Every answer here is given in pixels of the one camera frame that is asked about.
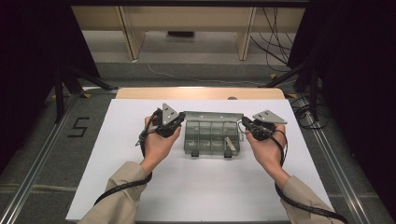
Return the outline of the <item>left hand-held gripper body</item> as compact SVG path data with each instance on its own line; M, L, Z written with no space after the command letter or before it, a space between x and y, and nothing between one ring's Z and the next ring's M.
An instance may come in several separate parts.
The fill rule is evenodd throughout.
M166 103L153 121L155 132L162 137L169 137L175 132L175 124L181 121L177 118L178 113Z

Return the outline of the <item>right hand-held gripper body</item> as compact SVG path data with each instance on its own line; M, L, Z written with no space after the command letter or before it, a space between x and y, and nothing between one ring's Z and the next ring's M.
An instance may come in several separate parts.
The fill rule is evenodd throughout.
M273 134L276 124L287 124L287 121L270 110L264 110L253 116L253 129L250 132L256 140L262 141Z

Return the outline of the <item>grey transparent compartment storage box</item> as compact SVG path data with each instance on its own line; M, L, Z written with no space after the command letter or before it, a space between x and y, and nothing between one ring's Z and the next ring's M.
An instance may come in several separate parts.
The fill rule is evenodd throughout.
M240 152L240 113L186 111L184 151L192 157L202 155L232 158ZM236 152L232 152L225 137L233 142Z

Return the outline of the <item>person's right hand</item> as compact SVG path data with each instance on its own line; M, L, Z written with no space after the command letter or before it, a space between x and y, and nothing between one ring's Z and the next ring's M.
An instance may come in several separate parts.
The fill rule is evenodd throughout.
M246 131L246 137L253 150L257 162L262 166L265 172L271 176L276 184L282 188L290 179L290 176L281 167L281 150L286 146L286 129L282 124L276 124L276 131L272 139L258 141L253 135Z

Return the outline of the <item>person's left hand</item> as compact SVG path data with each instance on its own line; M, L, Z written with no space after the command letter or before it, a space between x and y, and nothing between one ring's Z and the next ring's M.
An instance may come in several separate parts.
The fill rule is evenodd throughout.
M144 173L149 175L169 154L173 144L179 138L181 127L177 127L169 137L149 133L145 141L145 157L140 162Z

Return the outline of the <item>light wooden table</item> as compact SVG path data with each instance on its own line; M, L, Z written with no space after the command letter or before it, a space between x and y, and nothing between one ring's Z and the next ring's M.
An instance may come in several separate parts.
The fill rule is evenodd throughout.
M173 100L281 100L284 93L277 88L215 88L215 87L143 87L121 88L117 99Z

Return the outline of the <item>black metal stand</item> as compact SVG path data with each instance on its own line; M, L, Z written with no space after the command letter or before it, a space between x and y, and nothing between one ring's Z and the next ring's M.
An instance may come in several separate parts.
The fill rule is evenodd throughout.
M297 92L303 92L306 88L309 88L309 107L308 111L311 113L314 121L318 121L318 72L313 63L305 60L303 63L292 68L289 72L282 75L279 78L271 81L268 84L263 85L264 88L274 88L278 84L292 78L297 75L294 89Z
M66 87L70 94L80 96L83 92L83 89L78 82L79 78L83 78L106 91L114 91L118 89L118 87L106 84L98 77L94 77L89 73L76 68L75 66L63 65L59 67L54 73L54 89L57 113L55 120L56 123L58 123L65 114L63 87Z

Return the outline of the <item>white table sheet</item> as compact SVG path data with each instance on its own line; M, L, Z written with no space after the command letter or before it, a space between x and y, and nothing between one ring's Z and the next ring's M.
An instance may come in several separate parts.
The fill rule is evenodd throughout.
M141 161L138 135L144 119L162 104L160 100L111 101L67 220L79 221L92 208L122 164ZM274 112L287 122L285 170L304 181L323 202L329 200L288 101L171 100L168 104L177 111L231 112L248 117L264 110ZM182 138L154 170L136 213L139 223L230 224L287 218L272 178L256 162L248 142L242 142L234 159L192 158L185 154Z

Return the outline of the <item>beige wooden bench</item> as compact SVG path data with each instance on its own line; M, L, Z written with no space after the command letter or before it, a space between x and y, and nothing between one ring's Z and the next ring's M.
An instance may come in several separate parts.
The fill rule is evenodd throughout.
M274 22L280 33L294 34L304 10L291 7L82 7L72 10L84 31L121 31L129 58L138 58L147 31L232 32L239 59L248 55L249 37L269 33Z

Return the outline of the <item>dark curtain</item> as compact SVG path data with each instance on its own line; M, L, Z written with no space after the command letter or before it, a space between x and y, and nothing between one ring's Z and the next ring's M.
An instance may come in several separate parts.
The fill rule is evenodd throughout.
M0 174L64 66L99 76L71 6L64 0L0 0Z
M396 221L396 0L309 0L289 66L330 27L315 57L322 94Z

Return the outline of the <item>aluminium floor rail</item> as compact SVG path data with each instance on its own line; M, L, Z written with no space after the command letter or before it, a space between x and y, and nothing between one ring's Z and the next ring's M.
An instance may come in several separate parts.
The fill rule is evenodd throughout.
M14 224L17 220L23 206L25 205L29 194L37 181L43 167L45 166L50 153L54 149L54 146L59 139L59 136L64 129L64 125L69 119L70 111L77 102L79 94L71 94L65 105L64 113L61 115L59 120L54 124L51 129L49 136L47 137L43 147L40 149L36 156L29 172L19 184L16 193L14 194L11 202L7 206L5 213L0 219L0 224Z
M305 119L310 123L309 130L313 132L313 135L318 142L320 151L322 152L323 157L329 165L332 176L337 183L337 187L341 191L342 197L346 201L346 204L351 215L353 216L353 219L357 224L370 224L370 220L364 210L363 203L361 202L357 191L348 179L347 174L345 173L340 161L337 159L335 153L333 152L333 148L330 145L330 142L326 137L325 132L323 132L323 128L320 125L320 122L316 118L316 102L309 103L308 100L303 97L301 99L300 105L301 107L305 107L307 109L307 111L305 112Z

